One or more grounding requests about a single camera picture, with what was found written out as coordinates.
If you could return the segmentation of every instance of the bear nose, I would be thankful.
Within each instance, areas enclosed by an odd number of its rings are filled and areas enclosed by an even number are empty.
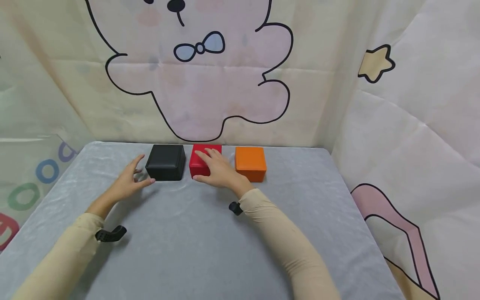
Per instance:
[[[183,0],[170,0],[167,3],[167,8],[171,12],[181,12],[185,8],[185,1],[183,1]]]

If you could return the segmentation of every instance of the leather box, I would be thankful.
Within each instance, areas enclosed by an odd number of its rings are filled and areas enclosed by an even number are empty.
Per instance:
[[[195,144],[193,145],[192,155],[190,156],[190,175],[192,178],[195,175],[204,175],[210,176],[210,169],[206,163],[195,153],[195,151],[200,151],[208,155],[205,151],[205,148],[215,149],[218,152],[222,153],[222,145],[205,145],[205,144]]]
[[[156,181],[179,181],[185,159],[183,145],[153,145],[145,169]]]
[[[267,172],[264,149],[261,147],[237,147],[235,170],[250,182],[263,182]]]

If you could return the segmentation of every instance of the black wrist strap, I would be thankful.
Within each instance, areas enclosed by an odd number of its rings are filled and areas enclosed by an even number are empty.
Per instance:
[[[119,241],[125,235],[125,233],[127,233],[127,229],[121,225],[118,225],[112,232],[104,229],[99,230],[95,234],[95,238],[96,240],[109,243]]]
[[[240,203],[232,202],[228,206],[228,209],[231,210],[236,216],[240,216],[243,213],[243,210],[240,208]]]

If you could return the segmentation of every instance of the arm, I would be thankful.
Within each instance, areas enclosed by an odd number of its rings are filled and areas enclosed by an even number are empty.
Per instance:
[[[340,300],[328,269],[300,229],[258,189],[246,192],[240,207],[285,268],[295,299]]]
[[[206,149],[209,156],[196,152],[210,168],[211,175],[194,179],[216,187],[231,189],[240,207],[265,243],[285,268],[297,300],[340,300],[325,263],[300,229],[248,179],[231,167],[218,151]]]
[[[14,300],[66,299],[70,295],[100,245],[95,234],[103,227],[113,206],[155,182],[151,179],[136,182],[133,178],[135,173],[141,172],[135,167],[143,157],[133,160],[112,186],[65,230],[16,291]]]

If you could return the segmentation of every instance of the gray table surface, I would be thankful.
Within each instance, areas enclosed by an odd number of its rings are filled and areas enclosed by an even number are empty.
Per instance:
[[[151,147],[93,142],[81,151],[0,255],[5,299],[125,165]],[[188,162],[191,146],[185,152]],[[223,153],[233,163],[235,148]],[[266,147],[265,156],[266,180],[257,186],[309,238],[342,299],[403,299],[329,153]],[[287,277],[246,216],[228,210],[234,200],[230,191],[193,181],[187,166],[182,181],[156,182],[121,202],[105,227],[121,224],[127,234],[100,245],[71,298],[291,299]]]

